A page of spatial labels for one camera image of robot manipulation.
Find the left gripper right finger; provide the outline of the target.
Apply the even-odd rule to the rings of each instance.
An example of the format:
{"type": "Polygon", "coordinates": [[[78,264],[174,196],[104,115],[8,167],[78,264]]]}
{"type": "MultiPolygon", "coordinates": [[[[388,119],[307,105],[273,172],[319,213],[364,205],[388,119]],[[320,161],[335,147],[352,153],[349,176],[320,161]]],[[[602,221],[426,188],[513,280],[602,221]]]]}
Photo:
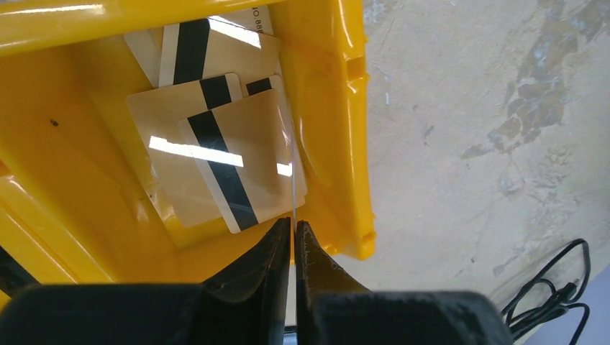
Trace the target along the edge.
{"type": "Polygon", "coordinates": [[[496,307],[471,291],[372,291],[320,246],[294,234],[298,344],[512,344],[496,307]]]}

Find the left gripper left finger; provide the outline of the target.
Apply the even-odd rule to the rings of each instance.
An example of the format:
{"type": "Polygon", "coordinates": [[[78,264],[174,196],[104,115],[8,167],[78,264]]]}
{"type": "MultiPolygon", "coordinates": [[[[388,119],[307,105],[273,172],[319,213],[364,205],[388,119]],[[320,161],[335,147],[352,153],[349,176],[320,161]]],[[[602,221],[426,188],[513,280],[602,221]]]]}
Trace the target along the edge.
{"type": "Polygon", "coordinates": [[[3,344],[281,344],[291,221],[199,283],[38,285],[1,312],[3,344]]]}

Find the card with black stripe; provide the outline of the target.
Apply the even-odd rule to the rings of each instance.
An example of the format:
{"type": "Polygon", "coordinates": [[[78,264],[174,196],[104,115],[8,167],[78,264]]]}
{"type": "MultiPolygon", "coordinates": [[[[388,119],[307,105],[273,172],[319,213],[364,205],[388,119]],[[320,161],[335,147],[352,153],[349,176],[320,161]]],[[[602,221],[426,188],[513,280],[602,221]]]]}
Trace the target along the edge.
{"type": "Polygon", "coordinates": [[[178,128],[231,233],[304,205],[307,186],[277,91],[189,116],[178,128]]]}

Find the striped card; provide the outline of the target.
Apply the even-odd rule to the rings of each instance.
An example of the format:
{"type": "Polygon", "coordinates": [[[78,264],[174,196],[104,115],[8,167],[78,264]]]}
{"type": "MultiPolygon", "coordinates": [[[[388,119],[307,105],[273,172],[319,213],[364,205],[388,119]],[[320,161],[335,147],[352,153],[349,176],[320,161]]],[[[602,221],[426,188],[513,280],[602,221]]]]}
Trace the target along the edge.
{"type": "Polygon", "coordinates": [[[281,41],[225,20],[196,19],[163,28],[159,86],[237,74],[242,87],[276,73],[281,41]]]}
{"type": "Polygon", "coordinates": [[[181,224],[195,226],[220,218],[202,167],[218,163],[241,167],[242,158],[223,149],[202,147],[188,119],[243,97],[235,73],[134,93],[127,108],[148,152],[163,197],[181,224]]]}

